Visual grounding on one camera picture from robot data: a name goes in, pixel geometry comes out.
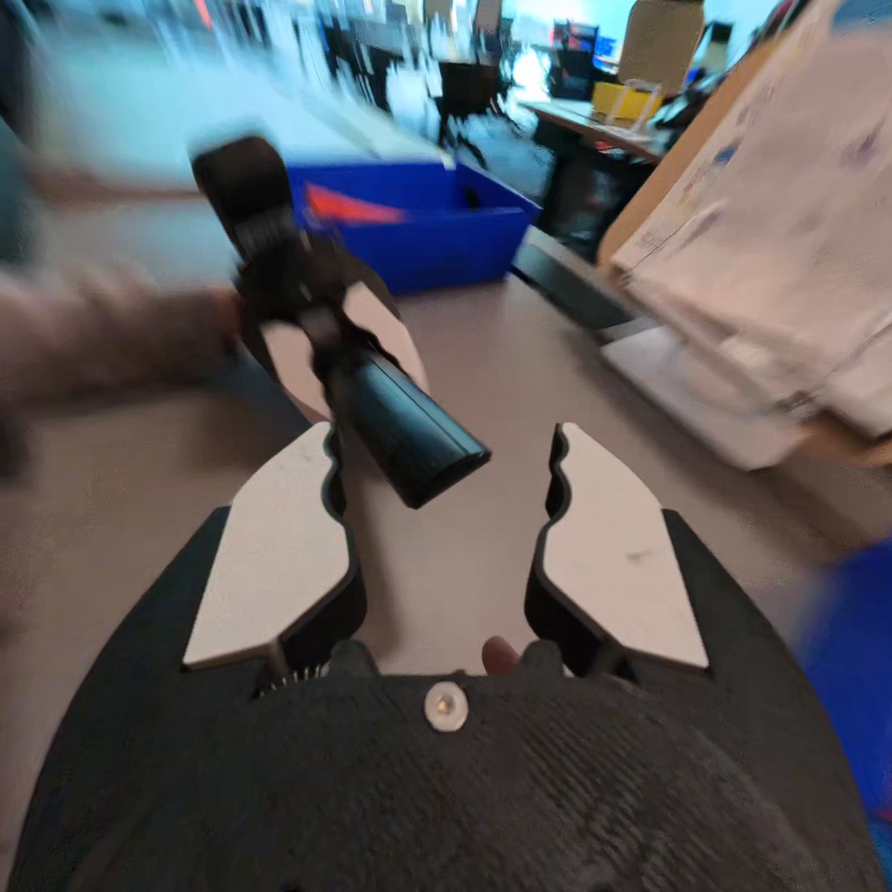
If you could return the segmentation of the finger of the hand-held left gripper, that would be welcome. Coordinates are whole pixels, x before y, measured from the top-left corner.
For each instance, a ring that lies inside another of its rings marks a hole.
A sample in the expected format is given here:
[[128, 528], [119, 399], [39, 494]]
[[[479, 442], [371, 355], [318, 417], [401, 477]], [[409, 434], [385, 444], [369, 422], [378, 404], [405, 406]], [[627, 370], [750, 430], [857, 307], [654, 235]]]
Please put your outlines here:
[[332, 423], [332, 411], [313, 369], [312, 348], [303, 329], [268, 322], [261, 332], [277, 379], [289, 399], [311, 423]]
[[344, 315], [391, 365], [422, 391], [429, 391], [426, 369], [409, 330], [367, 285], [347, 288]]

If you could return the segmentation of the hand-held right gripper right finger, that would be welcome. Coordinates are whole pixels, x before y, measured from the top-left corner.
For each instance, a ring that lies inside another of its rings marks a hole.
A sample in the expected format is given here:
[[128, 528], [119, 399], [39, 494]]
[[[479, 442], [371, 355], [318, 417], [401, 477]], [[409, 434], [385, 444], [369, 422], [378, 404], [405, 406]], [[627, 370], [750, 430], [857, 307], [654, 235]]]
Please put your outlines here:
[[535, 635], [574, 676], [634, 658], [704, 673], [709, 657], [661, 503], [584, 429], [555, 426], [548, 516], [525, 595]]

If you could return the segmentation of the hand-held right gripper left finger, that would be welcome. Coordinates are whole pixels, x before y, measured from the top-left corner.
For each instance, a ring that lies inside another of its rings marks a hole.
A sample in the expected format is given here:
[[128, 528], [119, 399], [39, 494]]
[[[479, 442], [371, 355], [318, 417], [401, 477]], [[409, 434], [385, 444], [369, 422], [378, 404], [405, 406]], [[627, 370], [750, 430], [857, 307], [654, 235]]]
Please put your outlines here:
[[335, 434], [329, 422], [312, 426], [233, 498], [185, 668], [261, 659], [273, 680], [310, 677], [360, 629], [367, 598]]

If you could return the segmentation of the blue storage bin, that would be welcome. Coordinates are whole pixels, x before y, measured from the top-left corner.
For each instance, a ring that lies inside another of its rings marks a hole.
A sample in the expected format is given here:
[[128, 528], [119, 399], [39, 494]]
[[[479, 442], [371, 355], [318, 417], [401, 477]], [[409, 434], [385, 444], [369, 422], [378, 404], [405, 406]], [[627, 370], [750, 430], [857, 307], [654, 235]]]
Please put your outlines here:
[[820, 577], [797, 656], [840, 740], [865, 810], [891, 818], [891, 540]]
[[[294, 207], [309, 227], [341, 240], [393, 295], [502, 279], [540, 206], [463, 162], [288, 163]], [[365, 202], [399, 208], [395, 225], [321, 222], [303, 187], [318, 184]]]

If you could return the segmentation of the black cylinder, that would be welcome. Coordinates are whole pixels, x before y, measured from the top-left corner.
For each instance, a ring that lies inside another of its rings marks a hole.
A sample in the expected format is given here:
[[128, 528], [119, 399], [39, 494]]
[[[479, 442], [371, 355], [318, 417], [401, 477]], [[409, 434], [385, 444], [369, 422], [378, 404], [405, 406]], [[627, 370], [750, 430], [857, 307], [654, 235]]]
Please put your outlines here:
[[489, 447], [376, 351], [317, 351], [313, 365], [335, 421], [407, 507], [424, 507], [490, 462]]

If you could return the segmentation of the person's left forearm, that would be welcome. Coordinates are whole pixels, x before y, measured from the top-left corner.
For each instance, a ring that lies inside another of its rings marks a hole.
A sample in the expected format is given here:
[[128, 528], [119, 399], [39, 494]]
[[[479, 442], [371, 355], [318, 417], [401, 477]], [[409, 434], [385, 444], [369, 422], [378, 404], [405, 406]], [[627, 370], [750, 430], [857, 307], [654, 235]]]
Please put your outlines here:
[[122, 268], [2, 272], [2, 413], [192, 384], [231, 358], [240, 309], [227, 284], [164, 288]]

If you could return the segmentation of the grey desk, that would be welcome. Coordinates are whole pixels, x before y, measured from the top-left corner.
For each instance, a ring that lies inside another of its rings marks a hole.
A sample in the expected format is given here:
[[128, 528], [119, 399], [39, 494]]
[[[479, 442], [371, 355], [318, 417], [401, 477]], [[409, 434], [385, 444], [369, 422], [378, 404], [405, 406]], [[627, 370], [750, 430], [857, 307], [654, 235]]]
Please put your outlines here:
[[[404, 302], [433, 395], [492, 461], [411, 511], [348, 442], [344, 485], [368, 610], [389, 673], [481, 670], [531, 640], [523, 601], [546, 515], [553, 428], [574, 422], [626, 463], [795, 647], [825, 568], [890, 531], [890, 479], [827, 455], [746, 475], [648, 404], [596, 342], [525, 283]], [[29, 459], [2, 490], [2, 873], [52, 736], [96, 656], [216, 507], [297, 431], [286, 408], [227, 386], [25, 418]]]

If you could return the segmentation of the wooden desk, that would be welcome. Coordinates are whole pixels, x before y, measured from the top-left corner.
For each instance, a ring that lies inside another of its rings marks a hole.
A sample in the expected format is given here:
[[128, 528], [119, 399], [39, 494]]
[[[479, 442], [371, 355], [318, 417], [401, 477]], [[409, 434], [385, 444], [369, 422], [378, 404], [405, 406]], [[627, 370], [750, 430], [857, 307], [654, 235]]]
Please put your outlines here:
[[668, 153], [664, 137], [649, 130], [639, 132], [628, 127], [610, 125], [598, 119], [591, 105], [586, 102], [565, 99], [523, 100], [519, 107], [535, 114], [540, 122], [548, 122], [579, 136], [588, 146], [603, 145], [652, 163], [661, 162]]

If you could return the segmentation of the orange plastic item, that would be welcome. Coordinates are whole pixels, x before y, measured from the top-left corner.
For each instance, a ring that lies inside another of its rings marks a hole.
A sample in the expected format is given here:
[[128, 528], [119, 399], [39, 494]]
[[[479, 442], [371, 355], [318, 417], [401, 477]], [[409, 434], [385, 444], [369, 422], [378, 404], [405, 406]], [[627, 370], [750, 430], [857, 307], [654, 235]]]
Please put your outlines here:
[[395, 225], [406, 220], [406, 213], [402, 209], [365, 202], [318, 184], [305, 184], [303, 197], [308, 213], [328, 224]]

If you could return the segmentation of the black office chair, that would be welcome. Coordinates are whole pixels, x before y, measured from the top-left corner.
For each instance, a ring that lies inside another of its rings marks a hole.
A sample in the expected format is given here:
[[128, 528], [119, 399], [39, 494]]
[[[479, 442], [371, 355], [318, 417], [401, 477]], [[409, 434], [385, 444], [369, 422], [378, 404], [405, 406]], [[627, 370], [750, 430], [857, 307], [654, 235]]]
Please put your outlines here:
[[467, 60], [440, 60], [440, 95], [432, 100], [439, 115], [436, 145], [440, 149], [464, 148], [484, 171], [489, 170], [482, 150], [463, 133], [454, 133], [452, 121], [466, 123], [473, 117], [493, 115], [504, 120], [516, 135], [522, 129], [502, 108], [499, 98], [506, 93], [498, 65]]

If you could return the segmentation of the wooden document stand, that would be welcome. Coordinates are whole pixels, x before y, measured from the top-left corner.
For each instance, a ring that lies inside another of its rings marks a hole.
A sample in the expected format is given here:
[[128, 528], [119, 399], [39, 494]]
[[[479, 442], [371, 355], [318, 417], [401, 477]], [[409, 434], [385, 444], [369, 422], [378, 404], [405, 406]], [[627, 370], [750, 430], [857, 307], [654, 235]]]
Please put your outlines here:
[[737, 98], [787, 35], [788, 31], [755, 51], [717, 90], [657, 167], [652, 181], [609, 231], [600, 254], [604, 270], [615, 275], [631, 306], [654, 318], [660, 326], [613, 341], [602, 353], [608, 365], [645, 397], [738, 469], [756, 471], [777, 466], [807, 445], [826, 448], [866, 466], [890, 466], [890, 435], [885, 440], [871, 440], [824, 410], [807, 415], [801, 410], [759, 409], [747, 400], [748, 391], [720, 370], [702, 344], [690, 344], [684, 332], [632, 296], [623, 283], [623, 273], [612, 262], [616, 252], [638, 231], [686, 170], [723, 117], [723, 107]]

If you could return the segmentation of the yellow bin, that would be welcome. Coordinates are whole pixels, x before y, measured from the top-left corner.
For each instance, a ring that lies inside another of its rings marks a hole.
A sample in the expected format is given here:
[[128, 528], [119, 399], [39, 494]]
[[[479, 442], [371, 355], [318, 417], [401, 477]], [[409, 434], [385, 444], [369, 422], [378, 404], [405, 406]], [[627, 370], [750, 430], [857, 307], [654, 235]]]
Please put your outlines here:
[[591, 94], [592, 113], [608, 122], [620, 122], [620, 126], [644, 124], [663, 105], [663, 92], [653, 86], [639, 81], [631, 85], [597, 81]]

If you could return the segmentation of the printed sheet blue banner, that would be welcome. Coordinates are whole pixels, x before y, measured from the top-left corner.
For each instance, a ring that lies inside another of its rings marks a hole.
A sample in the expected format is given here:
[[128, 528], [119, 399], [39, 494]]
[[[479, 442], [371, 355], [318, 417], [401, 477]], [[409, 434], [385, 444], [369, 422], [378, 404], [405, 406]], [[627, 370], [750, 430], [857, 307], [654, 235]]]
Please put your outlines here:
[[769, 411], [890, 435], [890, 2], [811, 2], [613, 257]]

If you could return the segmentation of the cream rounded board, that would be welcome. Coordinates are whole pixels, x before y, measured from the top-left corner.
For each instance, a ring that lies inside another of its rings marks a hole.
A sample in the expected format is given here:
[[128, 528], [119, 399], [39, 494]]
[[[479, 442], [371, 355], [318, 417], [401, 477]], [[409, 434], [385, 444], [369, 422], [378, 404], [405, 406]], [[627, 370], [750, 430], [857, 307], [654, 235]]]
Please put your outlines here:
[[636, 1], [623, 39], [621, 84], [658, 84], [663, 96], [682, 90], [705, 28], [703, 1]]

